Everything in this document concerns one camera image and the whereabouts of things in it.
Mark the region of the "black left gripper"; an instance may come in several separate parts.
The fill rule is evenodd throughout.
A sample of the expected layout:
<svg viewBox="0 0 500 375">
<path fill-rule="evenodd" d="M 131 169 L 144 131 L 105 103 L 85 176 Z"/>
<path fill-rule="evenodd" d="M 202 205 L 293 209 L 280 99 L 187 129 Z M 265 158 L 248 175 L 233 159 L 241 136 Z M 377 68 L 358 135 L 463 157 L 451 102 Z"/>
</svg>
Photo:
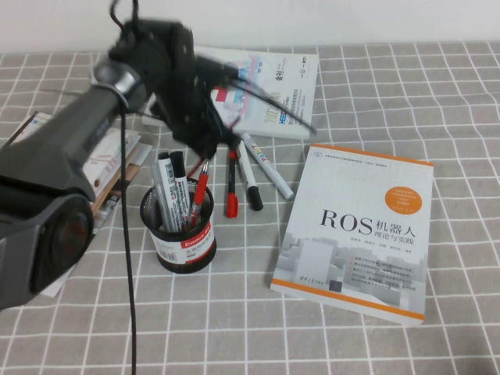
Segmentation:
<svg viewBox="0 0 500 375">
<path fill-rule="evenodd" d="M 161 117 L 173 138 L 191 148 L 200 159 L 212 159 L 220 140 L 220 131 L 210 122 L 207 94 L 195 82 L 196 57 L 192 32 L 181 23 L 173 23 L 166 48 L 170 70 L 166 83 L 155 93 Z M 225 129 L 221 143 L 235 151 L 240 137 Z"/>
</svg>

